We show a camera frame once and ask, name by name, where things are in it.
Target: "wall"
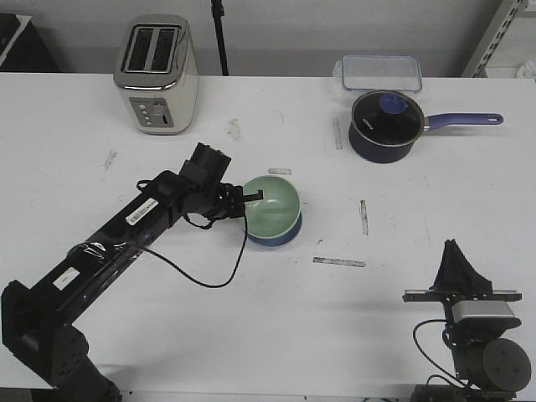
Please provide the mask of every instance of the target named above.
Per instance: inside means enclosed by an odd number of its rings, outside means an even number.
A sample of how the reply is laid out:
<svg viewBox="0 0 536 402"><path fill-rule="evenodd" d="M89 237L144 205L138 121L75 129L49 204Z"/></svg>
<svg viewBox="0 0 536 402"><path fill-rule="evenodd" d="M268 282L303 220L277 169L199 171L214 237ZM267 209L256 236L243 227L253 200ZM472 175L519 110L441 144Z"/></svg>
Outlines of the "wall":
<svg viewBox="0 0 536 402"><path fill-rule="evenodd" d="M330 75L343 54L412 54L423 75L457 76L500 0L223 0L232 75ZM125 27L176 13L192 28L199 71L219 74L210 0L3 0L33 23L65 71L113 71Z"/></svg>

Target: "green bowl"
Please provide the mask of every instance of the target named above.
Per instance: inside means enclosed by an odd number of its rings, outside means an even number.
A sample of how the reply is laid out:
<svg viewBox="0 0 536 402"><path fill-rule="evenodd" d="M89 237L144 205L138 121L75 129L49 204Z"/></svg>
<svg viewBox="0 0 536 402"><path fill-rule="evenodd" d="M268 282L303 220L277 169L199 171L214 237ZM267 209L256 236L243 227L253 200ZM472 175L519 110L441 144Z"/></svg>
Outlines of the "green bowl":
<svg viewBox="0 0 536 402"><path fill-rule="evenodd" d="M244 186L244 194L263 191L263 199L245 204L248 237L269 247L292 240L302 226L300 197L288 180L279 176L259 176ZM239 218L244 226L244 219Z"/></svg>

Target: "barcode sticker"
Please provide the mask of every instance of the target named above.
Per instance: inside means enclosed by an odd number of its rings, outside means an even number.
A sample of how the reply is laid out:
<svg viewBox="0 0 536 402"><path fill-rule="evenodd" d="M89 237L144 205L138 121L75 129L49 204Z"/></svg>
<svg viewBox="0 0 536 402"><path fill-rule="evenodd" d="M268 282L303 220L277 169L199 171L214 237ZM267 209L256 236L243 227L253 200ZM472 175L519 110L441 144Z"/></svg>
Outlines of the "barcode sticker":
<svg viewBox="0 0 536 402"><path fill-rule="evenodd" d="M140 221L141 218L143 218L145 215L151 212L152 209L156 207L157 205L158 205L158 201L156 199L153 199L153 198L148 199L145 203L140 205L138 209L136 209L132 214L126 217L126 222L130 226L134 226Z"/></svg>
<svg viewBox="0 0 536 402"><path fill-rule="evenodd" d="M72 266L67 269L63 274L58 276L58 279L56 279L53 283L54 286L56 286L61 291L65 289L67 285L69 285L77 276L79 275L79 272L73 268Z"/></svg>

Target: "stainless steel toaster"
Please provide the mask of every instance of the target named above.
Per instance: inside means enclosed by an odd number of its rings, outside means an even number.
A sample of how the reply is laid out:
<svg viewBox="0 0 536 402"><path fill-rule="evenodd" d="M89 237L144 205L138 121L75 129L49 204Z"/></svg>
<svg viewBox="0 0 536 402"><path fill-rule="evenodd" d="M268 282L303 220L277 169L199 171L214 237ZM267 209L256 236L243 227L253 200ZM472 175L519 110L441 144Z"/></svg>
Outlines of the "stainless steel toaster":
<svg viewBox="0 0 536 402"><path fill-rule="evenodd" d="M132 20L114 82L139 130L177 134L188 127L199 83L188 21L163 14Z"/></svg>

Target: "white table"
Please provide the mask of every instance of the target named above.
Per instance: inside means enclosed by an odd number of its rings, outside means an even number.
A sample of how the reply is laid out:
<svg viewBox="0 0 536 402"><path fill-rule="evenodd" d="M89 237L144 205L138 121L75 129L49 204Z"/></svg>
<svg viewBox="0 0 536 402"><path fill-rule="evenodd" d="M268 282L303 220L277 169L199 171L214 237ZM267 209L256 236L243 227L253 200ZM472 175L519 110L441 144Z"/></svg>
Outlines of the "white table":
<svg viewBox="0 0 536 402"><path fill-rule="evenodd" d="M536 363L533 81L425 79L415 98L426 115L497 112L505 122L433 131L388 165L350 147L348 103L327 78L202 77L193 123L172 137L136 131L109 75L4 74L0 88L3 288L14 279L32 286L137 195L137 180L177 171L197 142L232 157L228 183L291 169L303 227L290 244L249 243L221 290L143 255L75 323L120 389L409 396L436 372L411 331L443 312L402 295L433 283L453 238L496 289L523 293L511 305L523 325L505 338ZM153 249L219 282L241 238L233 221L210 231L179 221ZM315 256L366 266L315 264ZM441 325L420 338L452 371ZM0 372L0 387L47 385L4 346ZM536 382L518 397L536 398Z"/></svg>

